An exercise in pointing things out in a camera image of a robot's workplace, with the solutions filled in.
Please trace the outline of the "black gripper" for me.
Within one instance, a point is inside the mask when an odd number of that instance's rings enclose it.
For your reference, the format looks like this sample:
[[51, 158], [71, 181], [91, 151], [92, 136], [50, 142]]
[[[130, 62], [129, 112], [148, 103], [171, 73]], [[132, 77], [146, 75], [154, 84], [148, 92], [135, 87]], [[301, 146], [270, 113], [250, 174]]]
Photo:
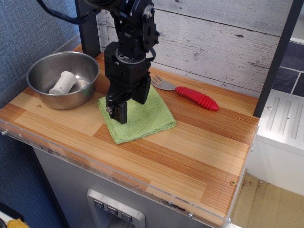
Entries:
[[105, 76], [110, 81], [106, 95], [106, 111], [120, 124], [127, 123], [127, 102], [133, 99], [145, 104], [151, 85], [145, 54], [129, 59], [118, 49], [118, 43], [110, 43], [104, 51]]

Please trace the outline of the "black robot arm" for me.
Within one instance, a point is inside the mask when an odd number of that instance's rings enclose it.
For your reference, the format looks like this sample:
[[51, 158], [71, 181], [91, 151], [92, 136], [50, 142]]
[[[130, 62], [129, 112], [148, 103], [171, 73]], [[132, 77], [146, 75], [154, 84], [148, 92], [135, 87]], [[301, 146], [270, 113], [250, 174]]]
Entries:
[[110, 118], [127, 123], [127, 101], [144, 104], [151, 85], [149, 68], [156, 57], [153, 47], [159, 32], [150, 0], [89, 0], [96, 9], [107, 10], [114, 19], [118, 41], [104, 50], [105, 76], [110, 82], [106, 110]]

